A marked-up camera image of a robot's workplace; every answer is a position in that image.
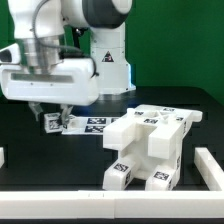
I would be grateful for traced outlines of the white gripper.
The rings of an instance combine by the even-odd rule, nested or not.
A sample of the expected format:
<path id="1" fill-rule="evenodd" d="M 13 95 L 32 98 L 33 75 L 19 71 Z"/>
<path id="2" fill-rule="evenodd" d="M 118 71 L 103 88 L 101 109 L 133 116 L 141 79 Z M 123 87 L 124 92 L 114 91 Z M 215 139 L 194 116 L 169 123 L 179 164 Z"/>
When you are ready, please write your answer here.
<path id="1" fill-rule="evenodd" d="M 49 74 L 29 74 L 25 67 L 3 65 L 0 85 L 7 99 L 30 101 L 28 106 L 36 121 L 43 112 L 39 102 L 61 104 L 63 126 L 69 123 L 72 105 L 88 106 L 99 97 L 90 59 L 64 59 Z"/>

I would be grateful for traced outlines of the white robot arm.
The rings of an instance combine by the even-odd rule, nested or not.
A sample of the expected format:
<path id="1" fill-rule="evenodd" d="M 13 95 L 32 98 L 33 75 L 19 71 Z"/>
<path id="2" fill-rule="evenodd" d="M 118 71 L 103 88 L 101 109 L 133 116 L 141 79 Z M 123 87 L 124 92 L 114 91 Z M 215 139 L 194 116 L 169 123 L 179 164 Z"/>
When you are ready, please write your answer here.
<path id="1" fill-rule="evenodd" d="M 125 58 L 125 20 L 132 0 L 7 0 L 16 43 L 0 50 L 0 89 L 62 108 L 87 106 L 103 95 L 134 89 Z"/>

